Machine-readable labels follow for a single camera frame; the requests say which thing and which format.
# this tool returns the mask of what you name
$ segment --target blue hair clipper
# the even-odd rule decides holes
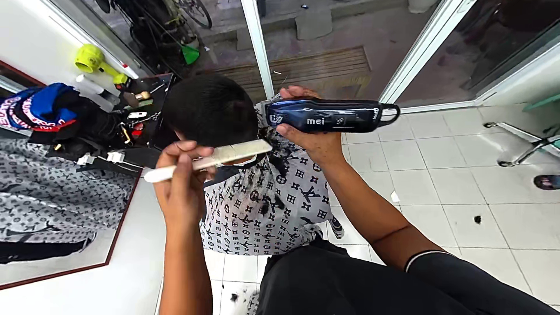
[[[265,126],[287,123],[308,133],[371,132],[395,122],[400,115],[397,105],[369,100],[272,99],[257,104],[255,108]],[[394,113],[394,117],[382,121],[385,109],[394,110],[390,113]]]

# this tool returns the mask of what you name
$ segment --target sandal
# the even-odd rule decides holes
[[[560,189],[560,175],[539,175],[533,179],[535,186],[546,191]]]

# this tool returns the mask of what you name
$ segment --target black shirt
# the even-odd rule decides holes
[[[445,252],[418,253],[403,272],[317,239],[269,258],[257,314],[559,313]]]

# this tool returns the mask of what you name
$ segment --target hand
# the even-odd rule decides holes
[[[283,99],[300,98],[302,96],[320,98],[317,92],[302,86],[290,85],[287,89],[284,87],[280,89],[280,97]]]
[[[297,98],[301,96],[313,96],[318,98],[317,92],[301,86],[291,85],[287,89],[280,89],[283,99]],[[301,146],[307,151],[313,162],[325,167],[328,164],[345,163],[342,154],[339,132],[329,133],[305,133],[293,128],[289,124],[280,124],[276,131],[283,137]]]
[[[203,183],[213,178],[216,168],[195,172],[192,160],[213,152],[214,148],[197,146],[195,141],[179,141],[161,153],[157,168],[177,165],[172,179],[153,184],[168,231],[198,228],[206,205]]]

